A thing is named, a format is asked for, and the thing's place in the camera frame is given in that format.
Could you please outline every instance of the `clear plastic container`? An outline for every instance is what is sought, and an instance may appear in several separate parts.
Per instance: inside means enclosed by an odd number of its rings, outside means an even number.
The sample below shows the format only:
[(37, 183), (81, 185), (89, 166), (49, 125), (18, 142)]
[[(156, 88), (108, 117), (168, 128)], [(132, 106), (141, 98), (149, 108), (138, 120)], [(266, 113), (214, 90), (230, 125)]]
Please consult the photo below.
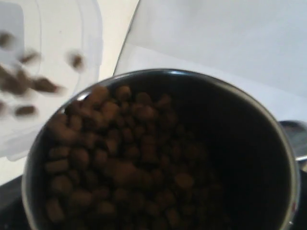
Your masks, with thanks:
[[(66, 87), (62, 95), (33, 92), (29, 98), (0, 95), (8, 109), (0, 117), (0, 157), (15, 161), (28, 151), (41, 126), (70, 97), (98, 81), (102, 58), (102, 17), (96, 0), (8, 0), (0, 1), (0, 31), (12, 33), (13, 50), (0, 50), (0, 63), (10, 68), (17, 55), (27, 49), (42, 54), (42, 60), (26, 70), (46, 76)], [(67, 64), (67, 53), (80, 51), (86, 60), (82, 73)], [(34, 104), (36, 117), (16, 119), (9, 113), (19, 104)]]

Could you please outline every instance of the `plastic container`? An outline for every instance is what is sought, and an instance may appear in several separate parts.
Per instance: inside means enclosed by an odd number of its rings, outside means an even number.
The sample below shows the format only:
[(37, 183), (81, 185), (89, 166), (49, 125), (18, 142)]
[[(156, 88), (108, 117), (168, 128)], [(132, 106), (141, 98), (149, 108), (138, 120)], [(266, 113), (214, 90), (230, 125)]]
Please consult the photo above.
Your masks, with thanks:
[[(43, 75), (66, 87), (62, 95), (33, 92), (30, 98), (0, 95), (8, 109), (34, 104), (36, 117), (16, 119), (6, 111), (0, 117), (0, 157), (15, 161), (27, 155), (41, 126), (71, 96), (98, 81), (102, 57), (102, 17), (96, 0), (9, 0), (0, 1), (0, 30), (12, 33), (16, 46), (0, 50), (0, 63), (13, 67), (15, 57), (34, 49), (42, 60), (26, 67), (32, 76)], [(67, 64), (67, 53), (80, 51), (86, 60), (82, 73)]]

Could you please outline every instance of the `stainless steel bowl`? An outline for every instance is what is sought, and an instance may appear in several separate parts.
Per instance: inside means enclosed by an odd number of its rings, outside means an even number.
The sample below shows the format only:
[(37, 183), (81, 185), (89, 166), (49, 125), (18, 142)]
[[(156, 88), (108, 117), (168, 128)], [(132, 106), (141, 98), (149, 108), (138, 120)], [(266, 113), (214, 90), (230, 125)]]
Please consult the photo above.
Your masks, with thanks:
[[(203, 74), (177, 69), (151, 69), (119, 75), (98, 84), (113, 92), (129, 85), (153, 98), (168, 93), (175, 98), (180, 119), (197, 126), (225, 185), (225, 207), (233, 229), (285, 230), (299, 200), (299, 173), (292, 149), (278, 122), (256, 100), (240, 89)], [(91, 86), (70, 99), (91, 92)], [(52, 224), (44, 210), (46, 153), (53, 145), (43, 127), (28, 155), (22, 195), (34, 230)]]

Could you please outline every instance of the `bowl rim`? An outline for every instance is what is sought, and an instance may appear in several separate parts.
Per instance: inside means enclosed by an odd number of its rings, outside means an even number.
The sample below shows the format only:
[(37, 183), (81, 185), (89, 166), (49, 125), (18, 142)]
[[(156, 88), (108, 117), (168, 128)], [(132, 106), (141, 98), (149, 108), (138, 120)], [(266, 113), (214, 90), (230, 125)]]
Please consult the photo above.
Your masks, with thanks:
[[(224, 90), (226, 90), (226, 91), (228, 91), (232, 94), (236, 94), (237, 96), (241, 97), (243, 100), (245, 100), (246, 102), (251, 104), (253, 107), (255, 107), (257, 110), (259, 110), (263, 114), (263, 116), (270, 122), (272, 128), (275, 130), (275, 133), (279, 136), (280, 140), (282, 141), (283, 148), (284, 148), (284, 151), (286, 152), (287, 160), (288, 160), (288, 163), (289, 163), (289, 168), (290, 168), (289, 172), (291, 174), (290, 175), (290, 186), (291, 187), (290, 187), (290, 195), (289, 195), (290, 197), (289, 197), (288, 207), (287, 207), (286, 212), (284, 214), (284, 219), (282, 220), (282, 222), (280, 224), (280, 229), (281, 230), (290, 229), (291, 226), (293, 225), (292, 221), (293, 221), (295, 214), (298, 210), (299, 197), (300, 197), (300, 185), (301, 185), (299, 167), (298, 167), (298, 165), (295, 161), (295, 156), (294, 156), (292, 147), (291, 147), (291, 145), (288, 141), (288, 138), (287, 138), (286, 134), (284, 133), (281, 125), (278, 123), (278, 121), (275, 120), (274, 116), (260, 102), (258, 102), (256, 99), (254, 99), (248, 93), (244, 92), (243, 90), (239, 89), (238, 87), (236, 87), (236, 86), (234, 86), (234, 85), (232, 85), (228, 82), (225, 82), (225, 81), (220, 80), (216, 77), (209, 76), (209, 75), (206, 75), (206, 74), (188, 71), (188, 70), (181, 70), (181, 69), (144, 69), (144, 70), (137, 70), (137, 71), (123, 73), (123, 74), (120, 74), (120, 75), (110, 77), (108, 79), (99, 81), (99, 82), (85, 88), (84, 90), (82, 90), (81, 92), (76, 94), (75, 96), (71, 97), (67, 102), (65, 102), (54, 114), (56, 114), (60, 111), (63, 111), (63, 109), (65, 109), (72, 101), (83, 99), (97, 85), (108, 86), (111, 83), (113, 83), (114, 81), (120, 81), (122, 79), (130, 78), (130, 77), (133, 77), (133, 76), (141, 76), (141, 75), (153, 74), (153, 73), (155, 73), (155, 74), (177, 75), (177, 76), (180, 76), (180, 75), (193, 76), (193, 77), (196, 77), (198, 79), (207, 81), (210, 84), (221, 87)], [(28, 185), (27, 177), (32, 171), (28, 167), (28, 165), (29, 165), (29, 162), (32, 160), (32, 153), (33, 153), (34, 149), (36, 148), (37, 144), (39, 143), (40, 137), (42, 136), (42, 134), (46, 130), (46, 123), (40, 129), (39, 133), (37, 134), (37, 136), (35, 138), (35, 141), (33, 142), (32, 146), (29, 150), (29, 154), (28, 154), (25, 166), (24, 166), (24, 174), (23, 174), (23, 177), (22, 177), (22, 201), (23, 201), (23, 205), (24, 205), (24, 209), (25, 209), (25, 213), (26, 213), (29, 225), (30, 225), (31, 229), (33, 229), (33, 230), (39, 230), (39, 228), (37, 226), (37, 221), (34, 218), (34, 215), (31, 211), (31, 207), (29, 206), (29, 202), (28, 202), (28, 198), (31, 197), (31, 193), (28, 193), (28, 191), (26, 189), (26, 187)]]

